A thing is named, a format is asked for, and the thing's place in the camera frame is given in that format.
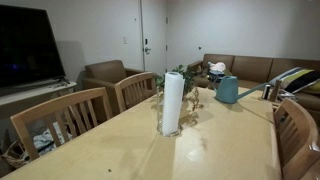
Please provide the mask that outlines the green potted plant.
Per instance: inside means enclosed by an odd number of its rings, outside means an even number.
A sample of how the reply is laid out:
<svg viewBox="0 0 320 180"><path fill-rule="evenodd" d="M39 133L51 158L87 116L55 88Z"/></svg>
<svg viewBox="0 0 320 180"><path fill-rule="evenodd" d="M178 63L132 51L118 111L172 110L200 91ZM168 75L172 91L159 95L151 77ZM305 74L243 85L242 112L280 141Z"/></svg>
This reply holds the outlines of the green potted plant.
<svg viewBox="0 0 320 180"><path fill-rule="evenodd" d="M195 83L196 72L191 68L185 68L183 65L178 65L172 72L177 72L184 79L184 90L182 100L188 100L192 103L192 110L201 109L203 104L200 103L199 100L199 90L198 86Z"/></svg>

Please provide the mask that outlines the white paper towel roll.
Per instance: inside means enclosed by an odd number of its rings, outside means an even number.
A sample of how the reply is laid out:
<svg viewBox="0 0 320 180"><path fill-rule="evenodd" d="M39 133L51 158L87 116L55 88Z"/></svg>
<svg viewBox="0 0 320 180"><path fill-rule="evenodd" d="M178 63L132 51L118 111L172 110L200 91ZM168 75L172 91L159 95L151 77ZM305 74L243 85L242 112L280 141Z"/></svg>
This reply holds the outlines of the white paper towel roll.
<svg viewBox="0 0 320 180"><path fill-rule="evenodd" d="M183 76L177 72L165 74L162 132L171 134L178 130L178 120L184 89Z"/></svg>

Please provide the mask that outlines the far left wooden chair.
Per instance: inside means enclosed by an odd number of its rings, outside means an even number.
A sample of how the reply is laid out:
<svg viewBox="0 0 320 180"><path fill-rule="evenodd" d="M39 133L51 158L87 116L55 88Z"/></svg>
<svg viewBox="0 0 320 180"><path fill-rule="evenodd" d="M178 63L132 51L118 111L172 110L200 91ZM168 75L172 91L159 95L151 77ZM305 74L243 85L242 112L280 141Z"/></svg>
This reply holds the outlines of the far left wooden chair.
<svg viewBox="0 0 320 180"><path fill-rule="evenodd" d="M115 85L120 112L141 103L156 94L155 78L152 72L139 73Z"/></svg>

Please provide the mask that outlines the wooden chair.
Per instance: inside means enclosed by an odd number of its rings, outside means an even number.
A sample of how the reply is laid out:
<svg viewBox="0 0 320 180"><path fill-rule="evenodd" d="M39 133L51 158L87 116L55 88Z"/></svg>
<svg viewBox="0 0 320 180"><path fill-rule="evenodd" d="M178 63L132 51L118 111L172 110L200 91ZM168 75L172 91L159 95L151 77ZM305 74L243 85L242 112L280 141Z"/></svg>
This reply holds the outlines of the wooden chair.
<svg viewBox="0 0 320 180"><path fill-rule="evenodd" d="M27 126L42 120L53 138L54 144L62 145L54 124L57 123L65 143L95 128L101 122L98 114L102 113L105 120L113 117L109 98L104 87L91 88L66 94L44 103L33 106L11 117L12 124L24 145L31 161L40 157Z"/></svg>
<svg viewBox="0 0 320 180"><path fill-rule="evenodd" d="M284 99L273 117L282 177L300 180L320 158L316 122L305 108L291 99Z"/></svg>
<svg viewBox="0 0 320 180"><path fill-rule="evenodd" d="M156 94L155 78L152 72L139 73L115 85L120 112L141 103Z"/></svg>

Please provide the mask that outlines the metal paper towel holder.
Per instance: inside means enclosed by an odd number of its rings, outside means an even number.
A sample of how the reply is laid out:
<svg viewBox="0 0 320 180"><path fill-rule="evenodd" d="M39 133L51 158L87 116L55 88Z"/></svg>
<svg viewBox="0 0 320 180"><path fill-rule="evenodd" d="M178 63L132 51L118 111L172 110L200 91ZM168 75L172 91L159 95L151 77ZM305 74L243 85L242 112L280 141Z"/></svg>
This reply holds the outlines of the metal paper towel holder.
<svg viewBox="0 0 320 180"><path fill-rule="evenodd" d="M177 98L170 100L171 96L160 98L160 90L157 90L157 130L166 137L176 136L182 131L179 124L182 102Z"/></svg>

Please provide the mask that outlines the pink white cloth bundle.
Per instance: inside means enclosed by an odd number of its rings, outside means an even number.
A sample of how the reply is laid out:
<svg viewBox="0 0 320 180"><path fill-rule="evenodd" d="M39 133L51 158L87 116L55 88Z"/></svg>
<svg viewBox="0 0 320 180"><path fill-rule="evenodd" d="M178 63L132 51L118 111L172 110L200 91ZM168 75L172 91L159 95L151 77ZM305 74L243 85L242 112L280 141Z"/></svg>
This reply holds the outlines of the pink white cloth bundle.
<svg viewBox="0 0 320 180"><path fill-rule="evenodd" d="M215 70L215 71L223 72L226 69L226 65L223 62L217 62L217 63L209 62L208 66L210 70Z"/></svg>

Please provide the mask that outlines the teal watering can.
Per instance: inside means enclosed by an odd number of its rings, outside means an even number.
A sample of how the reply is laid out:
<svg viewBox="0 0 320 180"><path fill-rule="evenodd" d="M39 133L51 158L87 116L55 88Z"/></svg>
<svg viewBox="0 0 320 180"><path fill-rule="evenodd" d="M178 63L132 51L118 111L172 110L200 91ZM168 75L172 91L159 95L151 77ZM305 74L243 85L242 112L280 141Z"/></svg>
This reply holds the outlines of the teal watering can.
<svg viewBox="0 0 320 180"><path fill-rule="evenodd" d="M224 76L220 81L219 87L215 90L215 99L223 103L234 104L239 99L263 88L264 86L265 83L262 83L239 94L238 78L236 76Z"/></svg>

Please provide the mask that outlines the brown leather sofa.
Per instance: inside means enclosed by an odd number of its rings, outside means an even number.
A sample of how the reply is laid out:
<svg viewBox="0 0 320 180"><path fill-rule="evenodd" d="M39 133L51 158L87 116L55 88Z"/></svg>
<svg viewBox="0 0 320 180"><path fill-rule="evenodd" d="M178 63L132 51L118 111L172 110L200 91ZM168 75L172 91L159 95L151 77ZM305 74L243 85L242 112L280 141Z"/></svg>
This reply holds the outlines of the brown leather sofa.
<svg viewBox="0 0 320 180"><path fill-rule="evenodd" d="M238 77L239 86L253 88L264 82L268 82L276 76L301 67L308 70L320 70L319 60L302 60L271 57L236 56L222 54L205 54L203 59L187 66L196 73L195 83L199 87L209 87L207 79L208 63L222 62L226 69ZM320 121L320 94L315 88L306 88L297 92L295 96L298 102L313 116L316 122Z"/></svg>

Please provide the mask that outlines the near left wooden chair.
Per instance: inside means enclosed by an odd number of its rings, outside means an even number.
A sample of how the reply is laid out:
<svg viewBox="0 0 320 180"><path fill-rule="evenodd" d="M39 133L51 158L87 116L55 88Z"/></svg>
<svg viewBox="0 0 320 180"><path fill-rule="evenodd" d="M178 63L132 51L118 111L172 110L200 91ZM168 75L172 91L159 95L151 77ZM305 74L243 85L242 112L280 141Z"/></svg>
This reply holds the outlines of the near left wooden chair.
<svg viewBox="0 0 320 180"><path fill-rule="evenodd" d="M12 124L24 145L31 161L40 157L27 126L42 120L53 138L54 144L62 145L54 124L57 123L65 143L95 128L101 122L98 114L102 113L105 120L113 117L109 98L104 87L91 88L66 94L44 103L33 106L11 117Z"/></svg>

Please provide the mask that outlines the small dark cylinder can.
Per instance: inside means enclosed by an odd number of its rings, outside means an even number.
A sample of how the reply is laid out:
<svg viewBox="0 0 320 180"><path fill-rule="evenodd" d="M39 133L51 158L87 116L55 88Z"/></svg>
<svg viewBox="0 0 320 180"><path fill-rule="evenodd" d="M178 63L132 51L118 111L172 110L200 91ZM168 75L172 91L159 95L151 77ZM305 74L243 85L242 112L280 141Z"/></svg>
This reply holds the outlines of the small dark cylinder can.
<svg viewBox="0 0 320 180"><path fill-rule="evenodd" d="M268 99L270 89L271 89L271 85L269 84L265 85L264 91L261 97L262 99L265 99L265 100Z"/></svg>

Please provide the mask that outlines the white tv stand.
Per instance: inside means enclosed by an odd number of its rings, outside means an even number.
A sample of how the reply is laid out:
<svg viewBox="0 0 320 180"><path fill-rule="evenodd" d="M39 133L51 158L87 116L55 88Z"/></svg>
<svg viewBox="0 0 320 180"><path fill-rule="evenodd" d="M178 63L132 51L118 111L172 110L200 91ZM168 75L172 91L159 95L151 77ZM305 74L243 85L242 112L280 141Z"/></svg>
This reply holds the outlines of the white tv stand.
<svg viewBox="0 0 320 180"><path fill-rule="evenodd" d="M77 83L73 82L73 81L71 81L70 83L60 82L60 83L56 83L53 85L47 85L47 86L36 88L36 89L31 89L31 90L27 90L27 91L23 91L23 92L19 92L19 93L1 96L0 97L0 106L7 105L10 103L14 103L14 102L18 102L18 101L25 100L28 98L33 98L33 97L40 96L40 95L45 95L48 93L54 93L54 92L58 92L61 90L70 89L70 88L75 87L76 85L77 85Z"/></svg>

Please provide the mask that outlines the black flat screen television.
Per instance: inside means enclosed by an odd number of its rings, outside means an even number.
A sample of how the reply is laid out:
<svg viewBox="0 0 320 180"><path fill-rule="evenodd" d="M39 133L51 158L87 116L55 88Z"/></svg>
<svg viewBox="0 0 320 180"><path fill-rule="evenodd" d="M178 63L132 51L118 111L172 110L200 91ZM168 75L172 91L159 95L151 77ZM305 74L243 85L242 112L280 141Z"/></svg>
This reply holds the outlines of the black flat screen television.
<svg viewBox="0 0 320 180"><path fill-rule="evenodd" d="M0 5L0 87L64 76L47 11Z"/></svg>

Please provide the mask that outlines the striped throw pillow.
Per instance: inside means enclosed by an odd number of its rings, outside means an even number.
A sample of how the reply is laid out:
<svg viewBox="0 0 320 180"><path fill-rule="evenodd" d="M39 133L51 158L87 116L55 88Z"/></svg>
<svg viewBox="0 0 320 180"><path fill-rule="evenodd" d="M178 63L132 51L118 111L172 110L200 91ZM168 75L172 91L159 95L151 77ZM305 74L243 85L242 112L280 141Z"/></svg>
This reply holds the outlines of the striped throw pillow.
<svg viewBox="0 0 320 180"><path fill-rule="evenodd" d="M320 71L295 67L274 77L269 84L274 86L280 80L280 88L290 93L320 93Z"/></svg>

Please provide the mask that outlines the right wooden chair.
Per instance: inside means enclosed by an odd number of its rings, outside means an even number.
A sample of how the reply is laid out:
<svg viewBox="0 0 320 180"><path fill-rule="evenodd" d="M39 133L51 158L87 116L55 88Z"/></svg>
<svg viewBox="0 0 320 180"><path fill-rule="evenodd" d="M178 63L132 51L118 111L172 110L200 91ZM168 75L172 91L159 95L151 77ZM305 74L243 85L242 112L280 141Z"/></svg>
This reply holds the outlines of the right wooden chair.
<svg viewBox="0 0 320 180"><path fill-rule="evenodd" d="M273 117L282 177L300 180L320 158L316 122L305 108L291 99L284 99Z"/></svg>

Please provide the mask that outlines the wicker basket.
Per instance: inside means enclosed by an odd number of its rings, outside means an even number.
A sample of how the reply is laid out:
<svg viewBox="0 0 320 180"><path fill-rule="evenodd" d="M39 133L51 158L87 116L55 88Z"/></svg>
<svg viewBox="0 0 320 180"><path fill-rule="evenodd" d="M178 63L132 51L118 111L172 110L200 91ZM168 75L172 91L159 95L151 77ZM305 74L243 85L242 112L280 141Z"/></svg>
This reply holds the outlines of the wicker basket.
<svg viewBox="0 0 320 180"><path fill-rule="evenodd" d="M26 156L24 145L19 140L14 141L2 157L16 169L21 168L30 162Z"/></svg>

